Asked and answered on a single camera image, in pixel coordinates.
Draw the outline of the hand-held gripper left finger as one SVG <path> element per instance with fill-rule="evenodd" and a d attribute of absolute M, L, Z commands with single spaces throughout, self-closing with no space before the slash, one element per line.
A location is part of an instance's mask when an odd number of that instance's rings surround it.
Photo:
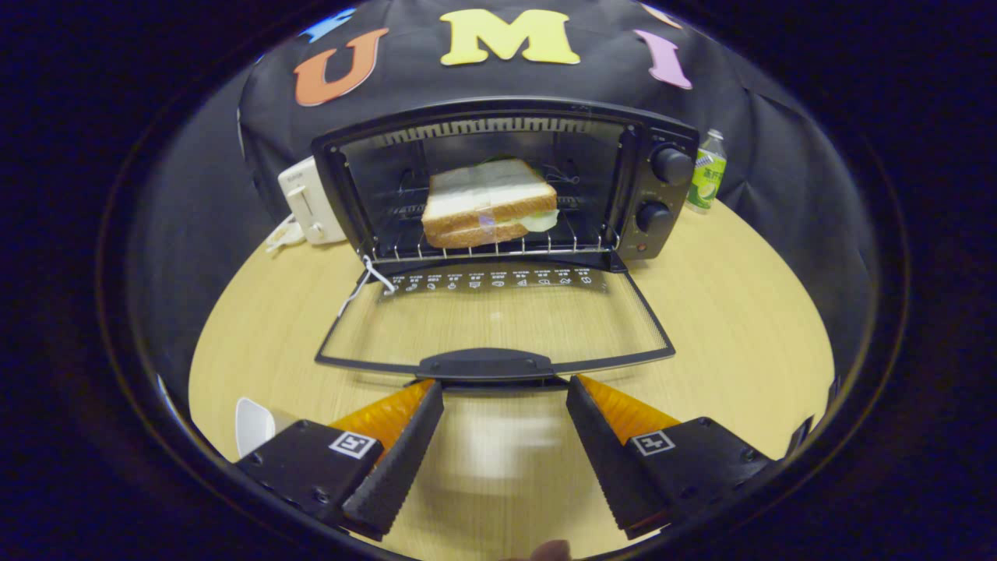
<path fill-rule="evenodd" d="M 380 541 L 408 497 L 443 412 L 442 384 L 418 381 L 332 424 L 297 420 L 236 466 L 324 525 Z"/>

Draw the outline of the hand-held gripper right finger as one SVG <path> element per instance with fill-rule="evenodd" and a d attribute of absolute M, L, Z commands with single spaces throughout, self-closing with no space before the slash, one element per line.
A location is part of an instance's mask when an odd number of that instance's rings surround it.
<path fill-rule="evenodd" d="M 702 520 L 775 468 L 712 418 L 680 422 L 587 376 L 566 407 L 618 528 L 630 539 Z"/>

